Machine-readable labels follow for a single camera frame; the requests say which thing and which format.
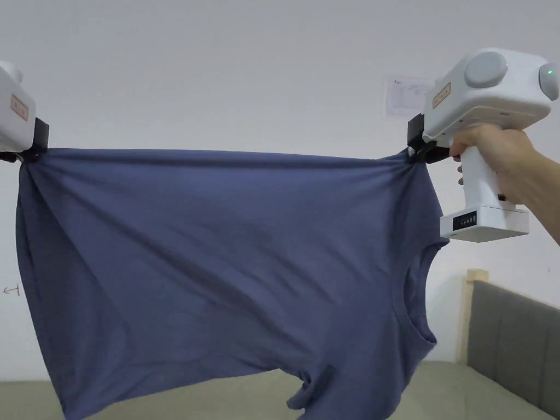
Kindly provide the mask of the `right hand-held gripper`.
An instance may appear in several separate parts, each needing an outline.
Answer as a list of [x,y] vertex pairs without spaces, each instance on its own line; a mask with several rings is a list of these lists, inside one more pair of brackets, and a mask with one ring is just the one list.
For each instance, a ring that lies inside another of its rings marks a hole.
[[[454,136],[473,126],[524,130],[547,117],[558,97],[558,68],[547,59],[501,48],[471,52],[436,80],[421,114],[408,121],[410,162],[447,159]],[[528,211],[506,200],[477,149],[461,164],[465,208],[441,217],[440,235],[475,243],[526,235]]]

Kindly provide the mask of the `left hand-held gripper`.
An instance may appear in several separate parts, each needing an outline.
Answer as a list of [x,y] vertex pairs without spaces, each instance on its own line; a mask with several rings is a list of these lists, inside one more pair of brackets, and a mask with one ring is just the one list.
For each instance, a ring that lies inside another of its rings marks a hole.
[[46,153],[49,125],[36,116],[36,101],[23,88],[23,73],[1,61],[1,153],[8,163],[37,162]]

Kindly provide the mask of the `person's right hand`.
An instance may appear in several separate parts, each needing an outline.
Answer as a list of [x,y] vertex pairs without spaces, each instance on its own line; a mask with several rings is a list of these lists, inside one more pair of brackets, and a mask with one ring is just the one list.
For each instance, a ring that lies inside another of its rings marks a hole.
[[450,155],[476,148],[496,173],[500,192],[508,201],[532,211],[559,203],[559,164],[540,154],[522,131],[480,125],[455,135]]

